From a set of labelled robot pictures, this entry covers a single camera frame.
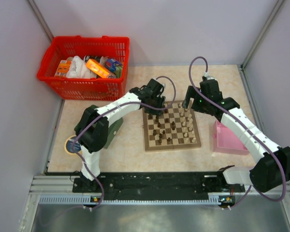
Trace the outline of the wooden chess board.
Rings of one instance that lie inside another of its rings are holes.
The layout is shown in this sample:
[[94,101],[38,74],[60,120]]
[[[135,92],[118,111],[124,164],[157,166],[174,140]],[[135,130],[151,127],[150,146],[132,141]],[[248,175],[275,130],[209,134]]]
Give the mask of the wooden chess board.
[[160,116],[143,112],[144,145],[146,152],[201,148],[192,101],[182,107],[182,101],[162,111]]

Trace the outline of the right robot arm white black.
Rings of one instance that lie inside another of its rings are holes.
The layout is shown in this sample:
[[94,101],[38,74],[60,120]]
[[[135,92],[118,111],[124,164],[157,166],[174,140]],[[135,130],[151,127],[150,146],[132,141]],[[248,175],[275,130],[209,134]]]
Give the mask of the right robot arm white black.
[[233,98],[223,98],[217,80],[204,78],[200,87],[189,86],[182,106],[214,116],[243,143],[256,163],[254,167],[226,168],[216,179],[219,190],[228,191],[234,184],[244,184],[265,193],[290,181],[290,147],[273,142],[247,118]]

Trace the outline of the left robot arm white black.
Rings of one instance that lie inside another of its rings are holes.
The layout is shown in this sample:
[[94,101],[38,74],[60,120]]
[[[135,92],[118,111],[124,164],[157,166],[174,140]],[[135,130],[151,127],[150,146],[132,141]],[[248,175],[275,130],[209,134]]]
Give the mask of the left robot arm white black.
[[74,128],[81,146],[83,166],[81,177],[88,191],[96,191],[100,186],[100,150],[108,140],[109,128],[123,116],[144,110],[149,115],[160,116],[165,109],[164,85],[150,79],[147,85],[134,87],[118,100],[103,107],[88,107]]

